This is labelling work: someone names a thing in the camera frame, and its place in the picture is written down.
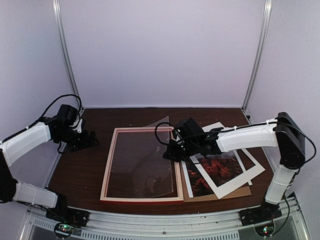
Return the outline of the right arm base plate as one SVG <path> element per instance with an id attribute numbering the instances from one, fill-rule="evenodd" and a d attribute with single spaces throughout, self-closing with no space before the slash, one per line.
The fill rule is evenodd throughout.
<path id="1" fill-rule="evenodd" d="M 267 207 L 254 207 L 241 210 L 239 217 L 243 226 L 255 225 L 262 222 L 271 221 L 274 218 L 282 216 L 282 212 L 279 209 L 271 209 Z"/>

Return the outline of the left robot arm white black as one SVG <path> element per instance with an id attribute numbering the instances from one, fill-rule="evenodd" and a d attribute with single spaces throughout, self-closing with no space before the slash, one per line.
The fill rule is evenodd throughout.
<path id="1" fill-rule="evenodd" d="M 0 202 L 23 202 L 52 209 L 61 222 L 72 218 L 63 196 L 13 178 L 10 167 L 36 147 L 53 141 L 65 143 L 70 153 L 99 145 L 96 133 L 84 129 L 85 120 L 78 109 L 62 104 L 53 117 L 41 116 L 35 123 L 0 143 Z"/>

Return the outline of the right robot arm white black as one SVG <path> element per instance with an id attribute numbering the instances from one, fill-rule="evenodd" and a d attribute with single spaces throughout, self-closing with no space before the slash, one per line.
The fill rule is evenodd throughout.
<path id="1" fill-rule="evenodd" d="M 277 147 L 280 162 L 261 206 L 256 210 L 259 220 L 268 220 L 278 209 L 286 190 L 306 161 L 306 136 L 286 112 L 261 123 L 224 127 L 214 123 L 200 127 L 193 118 L 187 118 L 173 127 L 173 138 L 164 145 L 162 157 L 173 162 L 195 162 L 200 154 L 218 155 L 234 150 Z"/>

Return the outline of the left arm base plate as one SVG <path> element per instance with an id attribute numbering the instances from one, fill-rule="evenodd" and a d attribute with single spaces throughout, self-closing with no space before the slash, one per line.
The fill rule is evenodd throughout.
<path id="1" fill-rule="evenodd" d="M 88 211 L 70 207 L 60 210 L 46 207 L 42 207 L 42 209 L 46 212 L 46 218 L 63 222 L 77 228 L 86 227 L 90 215 Z"/>

